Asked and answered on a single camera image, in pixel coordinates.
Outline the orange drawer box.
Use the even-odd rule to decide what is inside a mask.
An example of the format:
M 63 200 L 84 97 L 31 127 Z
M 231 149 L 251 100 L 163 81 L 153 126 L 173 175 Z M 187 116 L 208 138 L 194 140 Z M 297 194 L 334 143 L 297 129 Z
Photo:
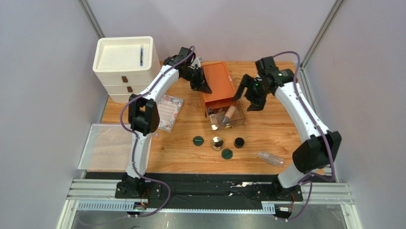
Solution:
M 236 105 L 237 102 L 233 101 L 236 88 L 226 62 L 207 64 L 202 69 L 212 91 L 211 94 L 199 92 L 203 115 L 207 116 L 209 107 L 215 110 Z

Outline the clear orange drawer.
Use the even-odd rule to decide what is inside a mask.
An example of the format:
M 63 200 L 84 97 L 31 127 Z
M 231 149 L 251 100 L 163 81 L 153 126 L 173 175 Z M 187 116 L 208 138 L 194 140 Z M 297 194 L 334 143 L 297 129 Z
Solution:
M 207 107 L 206 116 L 212 132 L 243 126 L 246 120 L 239 101 L 225 107 Z

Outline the beige foundation tube grey cap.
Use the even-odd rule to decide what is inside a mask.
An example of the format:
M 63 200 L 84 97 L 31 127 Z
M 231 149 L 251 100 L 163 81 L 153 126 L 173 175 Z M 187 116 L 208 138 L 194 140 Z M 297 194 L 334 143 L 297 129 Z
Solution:
M 232 118 L 232 116 L 234 115 L 234 113 L 236 112 L 237 107 L 235 105 L 231 105 L 227 112 L 224 114 L 222 120 L 220 121 L 221 124 L 228 124 Z

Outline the clear plastic bottle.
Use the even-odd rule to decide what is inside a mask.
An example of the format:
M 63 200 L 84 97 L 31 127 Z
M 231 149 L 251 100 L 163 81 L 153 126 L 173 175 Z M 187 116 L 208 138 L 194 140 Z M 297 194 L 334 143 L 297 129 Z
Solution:
M 271 164 L 273 166 L 276 166 L 276 167 L 283 167 L 284 166 L 284 159 L 281 158 L 281 157 L 275 156 L 275 155 L 273 155 L 271 153 L 259 151 L 257 153 L 257 156 L 261 160 L 263 160 L 263 161 L 265 161 L 265 162 L 267 162 L 267 163 L 269 163 L 269 164 Z

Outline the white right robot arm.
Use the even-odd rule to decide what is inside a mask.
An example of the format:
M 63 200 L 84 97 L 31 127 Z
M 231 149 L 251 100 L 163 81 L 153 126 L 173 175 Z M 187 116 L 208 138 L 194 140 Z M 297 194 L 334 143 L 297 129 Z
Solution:
M 272 94 L 285 107 L 302 141 L 293 152 L 292 164 L 272 181 L 272 195 L 282 200 L 289 197 L 307 175 L 327 165 L 333 166 L 342 137 L 338 131 L 330 131 L 317 117 L 292 70 L 280 70 L 272 56 L 256 61 L 255 65 L 257 76 L 245 74 L 233 100 L 244 96 L 250 102 L 248 111 L 261 111 L 267 96 Z

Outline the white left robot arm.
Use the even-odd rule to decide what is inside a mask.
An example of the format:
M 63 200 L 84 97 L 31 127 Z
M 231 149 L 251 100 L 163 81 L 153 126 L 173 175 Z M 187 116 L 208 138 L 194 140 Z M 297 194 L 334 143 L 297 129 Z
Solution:
M 190 83 L 193 91 L 210 94 L 212 90 L 205 78 L 195 47 L 182 47 L 177 55 L 165 59 L 155 79 L 140 94 L 131 94 L 123 110 L 128 111 L 129 127 L 120 115 L 124 130 L 132 135 L 132 152 L 122 180 L 116 186 L 116 198 L 141 198 L 146 191 L 145 173 L 149 163 L 152 136 L 158 129 L 160 117 L 158 103 L 178 79 Z

